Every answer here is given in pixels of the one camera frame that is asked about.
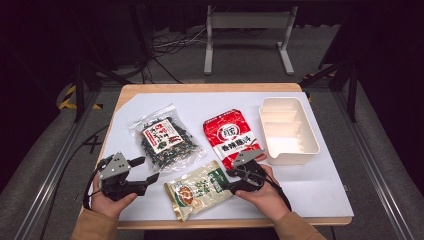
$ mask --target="storage box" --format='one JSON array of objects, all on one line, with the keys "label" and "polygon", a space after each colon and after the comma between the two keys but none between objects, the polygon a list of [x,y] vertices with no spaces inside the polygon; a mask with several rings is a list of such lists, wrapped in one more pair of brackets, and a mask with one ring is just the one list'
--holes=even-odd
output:
[{"label": "storage box", "polygon": [[319,152],[315,134],[299,99],[266,98],[259,114],[269,163],[305,164]]}]

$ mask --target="clear plastic bag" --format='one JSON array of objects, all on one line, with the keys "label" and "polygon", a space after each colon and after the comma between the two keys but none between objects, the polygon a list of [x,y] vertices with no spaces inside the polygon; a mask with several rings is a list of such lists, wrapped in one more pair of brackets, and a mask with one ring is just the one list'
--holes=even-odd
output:
[{"label": "clear plastic bag", "polygon": [[130,131],[139,141],[153,173],[180,171],[205,155],[173,104],[143,117]]}]

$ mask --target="red food package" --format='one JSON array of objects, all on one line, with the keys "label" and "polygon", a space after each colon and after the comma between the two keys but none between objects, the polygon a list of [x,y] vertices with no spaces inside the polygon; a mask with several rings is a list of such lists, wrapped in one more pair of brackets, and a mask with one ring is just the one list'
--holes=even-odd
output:
[{"label": "red food package", "polygon": [[[236,109],[205,121],[203,131],[226,169],[233,169],[232,162],[239,152],[261,149],[243,114]],[[261,154],[255,160],[265,158]]]}]

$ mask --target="logo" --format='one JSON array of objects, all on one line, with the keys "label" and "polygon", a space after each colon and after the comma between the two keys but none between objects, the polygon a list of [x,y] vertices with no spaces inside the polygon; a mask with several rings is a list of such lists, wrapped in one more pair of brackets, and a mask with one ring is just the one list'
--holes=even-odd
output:
[{"label": "logo", "polygon": [[240,128],[236,124],[225,124],[216,134],[221,142],[231,141],[240,135]]}]

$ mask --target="food package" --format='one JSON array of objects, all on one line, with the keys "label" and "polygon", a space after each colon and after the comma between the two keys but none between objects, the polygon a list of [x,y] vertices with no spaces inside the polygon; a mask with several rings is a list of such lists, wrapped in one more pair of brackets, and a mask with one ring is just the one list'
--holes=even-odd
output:
[{"label": "food package", "polygon": [[233,196],[227,177],[217,161],[165,183],[177,219],[186,221],[190,215],[209,209]]},{"label": "food package", "polygon": [[[261,149],[249,124],[237,109],[205,121],[203,131],[226,169],[233,169],[232,163],[239,152]],[[265,158],[266,154],[261,154],[255,160]]]},{"label": "food package", "polygon": [[171,104],[134,123],[130,130],[142,147],[153,173],[180,171],[205,155]]}]

